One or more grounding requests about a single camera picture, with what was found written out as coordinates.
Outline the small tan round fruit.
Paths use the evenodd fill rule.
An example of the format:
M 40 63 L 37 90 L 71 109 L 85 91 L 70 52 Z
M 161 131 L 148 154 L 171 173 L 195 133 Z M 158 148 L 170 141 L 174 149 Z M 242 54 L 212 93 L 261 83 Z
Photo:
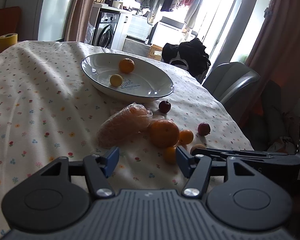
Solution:
M 191 147 L 190 149 L 190 154 L 191 155 L 195 155 L 195 150 L 197 149 L 203 149 L 205 150 L 206 149 L 206 146 L 204 144 L 195 144 Z

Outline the small orange kumquat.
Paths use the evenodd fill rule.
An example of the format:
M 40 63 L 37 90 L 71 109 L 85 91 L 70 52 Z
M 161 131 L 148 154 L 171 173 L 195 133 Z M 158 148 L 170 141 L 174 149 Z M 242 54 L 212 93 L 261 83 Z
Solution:
M 189 129 L 184 129 L 179 132 L 179 145 L 189 145 L 194 139 L 193 132 Z

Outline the small yellow round fruit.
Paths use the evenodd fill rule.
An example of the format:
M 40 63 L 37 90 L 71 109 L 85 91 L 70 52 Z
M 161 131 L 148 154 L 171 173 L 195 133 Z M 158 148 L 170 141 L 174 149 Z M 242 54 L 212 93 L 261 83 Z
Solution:
M 114 74 L 109 81 L 113 87 L 120 87 L 123 84 L 123 77 L 119 74 Z

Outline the medium orange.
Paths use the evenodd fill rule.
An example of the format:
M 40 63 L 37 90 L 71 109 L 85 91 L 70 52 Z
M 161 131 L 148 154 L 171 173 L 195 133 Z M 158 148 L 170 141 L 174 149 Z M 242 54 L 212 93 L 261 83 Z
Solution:
M 131 73 L 135 68 L 135 63 L 132 59 L 124 58 L 119 62 L 119 70 L 125 74 Z

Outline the white kitchen cabinet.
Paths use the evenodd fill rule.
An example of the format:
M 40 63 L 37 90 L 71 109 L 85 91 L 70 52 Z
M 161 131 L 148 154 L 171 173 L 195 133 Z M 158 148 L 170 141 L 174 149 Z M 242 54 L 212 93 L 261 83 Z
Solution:
M 122 50 L 127 37 L 145 42 L 150 35 L 151 29 L 152 26 L 147 23 L 146 17 L 120 13 L 111 49 Z

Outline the red plum near edge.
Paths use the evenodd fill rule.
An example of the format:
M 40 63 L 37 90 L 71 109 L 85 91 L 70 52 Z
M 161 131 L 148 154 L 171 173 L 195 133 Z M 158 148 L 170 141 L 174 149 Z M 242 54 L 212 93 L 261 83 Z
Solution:
M 198 131 L 198 134 L 200 136 L 207 136 L 208 134 L 210 134 L 211 132 L 211 128 L 210 128 L 210 125 L 206 122 L 202 122 L 198 125 L 198 128 L 197 128 L 197 131 Z

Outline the small orange mandarin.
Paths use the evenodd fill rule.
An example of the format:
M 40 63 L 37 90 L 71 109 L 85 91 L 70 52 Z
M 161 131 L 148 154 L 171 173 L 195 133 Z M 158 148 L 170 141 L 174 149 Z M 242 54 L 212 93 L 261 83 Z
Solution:
M 172 164 L 172 165 L 176 164 L 175 150 L 176 150 L 175 146 L 164 149 L 162 157 L 163 157 L 164 161 L 166 161 L 166 163 Z

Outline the floral white tablecloth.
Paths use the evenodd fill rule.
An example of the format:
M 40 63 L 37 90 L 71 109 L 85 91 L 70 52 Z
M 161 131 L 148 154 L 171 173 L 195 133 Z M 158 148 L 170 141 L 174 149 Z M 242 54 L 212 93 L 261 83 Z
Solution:
M 101 124 L 129 103 L 100 93 L 84 75 L 82 60 L 106 52 L 81 42 L 20 42 L 0 54 L 0 238 L 9 231 L 1 211 L 4 195 L 55 158 L 70 161 L 104 154 L 96 142 Z M 225 150 L 252 150 L 251 143 L 221 103 L 180 68 L 140 57 L 162 69 L 175 84 L 166 115 L 194 133 L 195 144 Z M 207 122 L 211 132 L 197 135 Z M 187 179 L 164 151 L 139 133 L 120 147 L 119 163 L 108 179 L 119 189 L 176 189 Z

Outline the plastic-wrapped orange fruit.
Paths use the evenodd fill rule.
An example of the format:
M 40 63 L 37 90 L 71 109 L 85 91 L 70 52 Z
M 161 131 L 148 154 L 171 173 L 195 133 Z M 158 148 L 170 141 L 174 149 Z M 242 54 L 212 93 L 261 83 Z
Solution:
M 102 148 L 118 146 L 147 129 L 152 122 L 153 113 L 145 106 L 132 103 L 109 117 L 97 132 L 97 144 Z

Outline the grey dining chair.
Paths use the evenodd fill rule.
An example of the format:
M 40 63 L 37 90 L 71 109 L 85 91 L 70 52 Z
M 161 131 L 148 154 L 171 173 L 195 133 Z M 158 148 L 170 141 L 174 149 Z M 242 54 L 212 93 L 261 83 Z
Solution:
M 203 82 L 203 87 L 238 121 L 259 79 L 260 75 L 245 64 L 230 62 L 212 70 Z

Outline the large orange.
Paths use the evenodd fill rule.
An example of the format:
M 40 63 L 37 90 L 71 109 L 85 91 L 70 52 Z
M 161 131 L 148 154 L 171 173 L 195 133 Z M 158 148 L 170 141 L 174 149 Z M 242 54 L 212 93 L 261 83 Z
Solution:
M 174 146 L 179 141 L 179 128 L 170 120 L 156 120 L 148 127 L 150 142 L 158 148 Z

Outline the pink curtain right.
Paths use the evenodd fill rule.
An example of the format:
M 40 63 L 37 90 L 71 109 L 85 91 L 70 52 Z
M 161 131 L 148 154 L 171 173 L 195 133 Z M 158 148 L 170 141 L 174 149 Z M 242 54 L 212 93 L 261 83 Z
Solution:
M 300 89 L 300 0 L 271 0 L 246 63 L 264 82 Z

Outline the pink curtain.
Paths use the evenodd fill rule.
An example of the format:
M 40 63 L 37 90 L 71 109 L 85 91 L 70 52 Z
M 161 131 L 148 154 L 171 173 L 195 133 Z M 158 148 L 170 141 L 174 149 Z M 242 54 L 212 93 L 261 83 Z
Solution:
M 271 0 L 246 63 L 264 82 L 300 89 L 300 0 Z
M 84 42 L 94 0 L 73 0 L 64 41 Z

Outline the dark red plum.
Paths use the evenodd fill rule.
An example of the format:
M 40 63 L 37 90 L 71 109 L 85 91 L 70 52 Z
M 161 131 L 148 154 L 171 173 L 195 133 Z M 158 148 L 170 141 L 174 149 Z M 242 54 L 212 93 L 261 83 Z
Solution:
M 160 111 L 161 113 L 166 114 L 166 113 L 168 113 L 168 112 L 170 111 L 170 109 L 171 109 L 171 104 L 170 104 L 167 100 L 161 101 L 161 102 L 159 103 L 158 108 L 159 108 L 159 111 Z

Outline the black clothes pile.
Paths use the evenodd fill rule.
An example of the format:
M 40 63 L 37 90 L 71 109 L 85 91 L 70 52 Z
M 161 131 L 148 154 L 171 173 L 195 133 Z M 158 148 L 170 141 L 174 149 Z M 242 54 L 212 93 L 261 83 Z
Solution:
M 179 45 L 167 43 L 162 49 L 162 61 L 187 70 L 191 76 L 197 77 L 211 66 L 209 55 L 205 52 L 206 46 L 199 38 Z

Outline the white ceramic bowl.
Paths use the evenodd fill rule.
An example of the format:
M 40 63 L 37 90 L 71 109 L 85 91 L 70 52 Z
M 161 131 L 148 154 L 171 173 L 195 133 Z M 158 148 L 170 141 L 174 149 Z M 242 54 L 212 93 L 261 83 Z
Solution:
M 119 62 L 132 59 L 134 70 L 125 74 L 119 70 Z M 174 92 L 172 79 L 159 67 L 137 57 L 115 53 L 98 53 L 82 61 L 82 70 L 92 85 L 100 92 L 121 101 L 147 103 L 164 98 Z M 123 77 L 120 87 L 110 84 L 110 77 Z

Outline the yellow tape roll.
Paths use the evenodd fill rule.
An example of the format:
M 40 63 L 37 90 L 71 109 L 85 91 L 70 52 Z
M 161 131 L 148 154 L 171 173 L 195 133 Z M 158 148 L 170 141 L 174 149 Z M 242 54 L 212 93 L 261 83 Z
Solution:
M 0 53 L 6 50 L 7 48 L 17 44 L 17 40 L 18 40 L 17 33 L 9 33 L 0 36 Z

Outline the cardboard box on floor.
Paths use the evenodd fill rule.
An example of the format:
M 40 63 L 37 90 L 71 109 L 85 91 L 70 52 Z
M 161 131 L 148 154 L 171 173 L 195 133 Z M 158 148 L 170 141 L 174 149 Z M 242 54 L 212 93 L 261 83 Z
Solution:
M 155 44 L 150 46 L 150 50 L 147 55 L 148 58 L 161 61 L 162 59 L 162 47 Z

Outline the clear plastic bag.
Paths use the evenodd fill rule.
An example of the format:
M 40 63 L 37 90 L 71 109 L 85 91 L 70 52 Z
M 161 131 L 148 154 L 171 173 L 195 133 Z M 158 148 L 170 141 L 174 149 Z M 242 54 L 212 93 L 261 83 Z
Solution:
M 94 35 L 94 31 L 95 31 L 95 27 L 93 25 L 91 25 L 90 23 L 88 23 L 87 32 L 86 32 L 85 40 L 84 40 L 85 43 L 91 44 L 93 35 Z

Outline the orange wooden chair back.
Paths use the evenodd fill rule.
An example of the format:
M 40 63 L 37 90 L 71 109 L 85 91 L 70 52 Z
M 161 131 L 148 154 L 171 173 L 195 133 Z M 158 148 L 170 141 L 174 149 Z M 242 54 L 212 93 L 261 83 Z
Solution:
M 0 9 L 0 36 L 15 33 L 21 17 L 20 7 Z

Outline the grey washing machine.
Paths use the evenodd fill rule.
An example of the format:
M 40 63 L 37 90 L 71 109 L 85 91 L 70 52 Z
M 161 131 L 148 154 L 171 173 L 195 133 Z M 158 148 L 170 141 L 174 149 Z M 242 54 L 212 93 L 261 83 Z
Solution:
M 111 48 L 119 18 L 120 14 L 115 11 L 101 10 L 99 12 L 92 39 L 93 46 Z

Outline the white refrigerator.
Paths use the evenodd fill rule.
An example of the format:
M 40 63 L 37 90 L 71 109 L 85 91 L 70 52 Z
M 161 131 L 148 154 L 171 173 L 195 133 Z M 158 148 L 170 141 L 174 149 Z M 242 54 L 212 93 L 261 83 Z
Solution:
M 62 41 L 73 0 L 6 0 L 6 7 L 19 7 L 19 41 Z

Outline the pink curtain left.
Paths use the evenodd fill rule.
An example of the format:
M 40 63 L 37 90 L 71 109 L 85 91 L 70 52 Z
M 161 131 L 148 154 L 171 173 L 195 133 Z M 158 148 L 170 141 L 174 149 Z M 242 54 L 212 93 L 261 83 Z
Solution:
M 84 42 L 94 0 L 73 0 L 64 41 Z

